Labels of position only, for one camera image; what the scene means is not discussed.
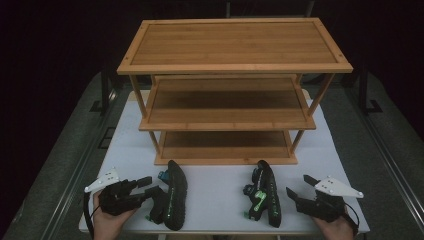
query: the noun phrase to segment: top shelf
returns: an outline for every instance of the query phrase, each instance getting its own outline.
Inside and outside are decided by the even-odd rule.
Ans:
[[[119,74],[348,73],[318,18],[147,20]]]

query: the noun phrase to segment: white table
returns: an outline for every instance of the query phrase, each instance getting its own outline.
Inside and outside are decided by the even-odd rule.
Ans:
[[[146,176],[153,177],[153,184],[160,185],[165,191],[167,185],[157,178],[167,166],[154,165],[156,151],[148,132],[139,132],[141,114],[137,101],[127,101],[115,130],[108,152],[100,169],[99,176],[115,167],[121,179],[136,180]],[[266,211],[258,221],[244,218],[243,212],[251,207],[249,198],[243,195],[243,187],[251,184],[251,175],[255,165],[234,166],[181,166],[188,181],[186,200],[186,220],[178,231],[169,230],[164,224],[156,225],[145,219],[149,214],[153,200],[146,200],[136,214],[125,224],[124,231],[143,234],[266,234],[293,235],[316,234],[319,232],[311,218],[298,213],[293,200],[286,194],[286,187],[300,197],[313,199],[314,188],[303,181],[308,174],[318,180],[328,175],[349,185],[348,178],[335,149],[331,133],[320,107],[314,113],[317,130],[306,131],[296,150],[297,165],[272,165],[278,187],[282,209],[282,223],[279,228],[268,225]],[[294,138],[296,131],[290,133]],[[144,187],[133,193],[143,192]],[[360,219],[359,232],[368,232],[369,226],[355,198],[345,198],[357,212]],[[355,215],[350,212],[354,221]],[[88,231],[82,217],[79,223],[81,231]]]

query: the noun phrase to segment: middle shelf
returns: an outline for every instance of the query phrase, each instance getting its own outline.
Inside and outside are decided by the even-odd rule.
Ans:
[[[315,129],[296,74],[156,75],[142,131]]]

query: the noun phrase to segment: white plastic part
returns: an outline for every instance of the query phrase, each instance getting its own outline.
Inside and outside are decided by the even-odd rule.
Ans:
[[[362,192],[359,192],[331,177],[321,180],[317,185],[315,185],[315,189],[331,196],[356,198],[364,197]]]
[[[84,192],[97,192],[109,185],[119,182],[118,172],[115,168],[109,170],[105,175],[99,177],[90,186],[84,189]]]

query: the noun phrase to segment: bamboo shelf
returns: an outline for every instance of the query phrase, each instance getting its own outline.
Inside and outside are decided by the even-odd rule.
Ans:
[[[335,73],[351,71],[317,18],[143,21],[118,68],[130,76],[156,164],[220,165],[296,164]],[[304,73],[326,74],[310,106]],[[152,76],[147,105],[140,74]],[[293,141],[289,130],[298,130]]]

